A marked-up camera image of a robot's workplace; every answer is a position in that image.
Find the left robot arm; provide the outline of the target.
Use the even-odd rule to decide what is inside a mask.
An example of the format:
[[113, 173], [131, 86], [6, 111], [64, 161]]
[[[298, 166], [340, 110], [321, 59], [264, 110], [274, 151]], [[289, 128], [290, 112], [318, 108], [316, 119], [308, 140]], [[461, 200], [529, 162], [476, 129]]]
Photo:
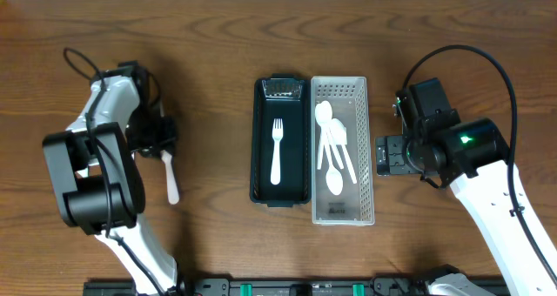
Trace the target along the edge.
[[138, 64], [95, 75], [77, 120], [42, 143], [64, 223], [108, 246], [133, 278], [136, 295], [186, 295], [177, 261], [161, 246], [146, 216], [144, 184], [135, 154], [160, 158], [167, 187], [178, 133], [158, 100], [150, 72]]

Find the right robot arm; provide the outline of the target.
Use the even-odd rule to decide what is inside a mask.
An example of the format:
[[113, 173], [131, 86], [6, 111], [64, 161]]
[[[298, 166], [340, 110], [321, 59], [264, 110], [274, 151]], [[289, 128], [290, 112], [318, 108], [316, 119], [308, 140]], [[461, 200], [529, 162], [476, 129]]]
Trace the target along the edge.
[[520, 180], [511, 149], [495, 123], [428, 117], [405, 122], [398, 136], [376, 138], [380, 176], [417, 174], [448, 188], [487, 243], [512, 295], [556, 293], [556, 248]]

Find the white plastic spoon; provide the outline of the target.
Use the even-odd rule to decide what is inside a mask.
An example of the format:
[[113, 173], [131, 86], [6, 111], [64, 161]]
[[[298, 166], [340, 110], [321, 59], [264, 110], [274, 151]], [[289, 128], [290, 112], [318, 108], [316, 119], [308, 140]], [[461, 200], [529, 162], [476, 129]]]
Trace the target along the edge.
[[315, 107], [315, 118], [316, 122], [320, 128], [320, 135], [319, 135], [319, 148], [318, 148], [318, 156], [317, 156], [317, 165], [316, 169], [320, 170], [323, 164], [323, 157], [324, 157], [324, 149], [325, 149], [325, 118], [326, 118], [326, 111], [322, 104], [317, 104]]
[[[346, 135], [347, 135], [347, 129], [345, 128], [345, 126], [343, 125], [343, 123], [337, 119], [337, 118], [333, 118], [332, 119], [332, 127], [338, 127], [340, 129], [345, 129], [346, 130]], [[341, 149], [345, 158], [345, 163], [346, 163], [346, 168], [349, 172], [350, 178], [352, 180], [352, 182], [354, 184], [357, 183], [357, 178], [356, 178], [356, 173], [353, 167], [353, 163], [352, 160], [350, 158], [349, 152], [347, 150], [347, 145], [341, 145]]]
[[328, 135], [328, 142], [329, 145], [332, 147], [333, 155], [335, 156], [337, 163], [340, 169], [344, 168], [342, 163], [342, 158], [339, 154], [338, 147], [334, 141], [334, 137], [332, 135], [332, 106], [328, 101], [323, 101], [321, 104], [321, 116], [325, 121], [325, 125], [327, 126], [327, 135]]
[[330, 192], [338, 196], [343, 190], [343, 179], [340, 171], [334, 166], [332, 161], [332, 152], [329, 144], [325, 145], [325, 153], [328, 158], [328, 169], [325, 174], [325, 181]]

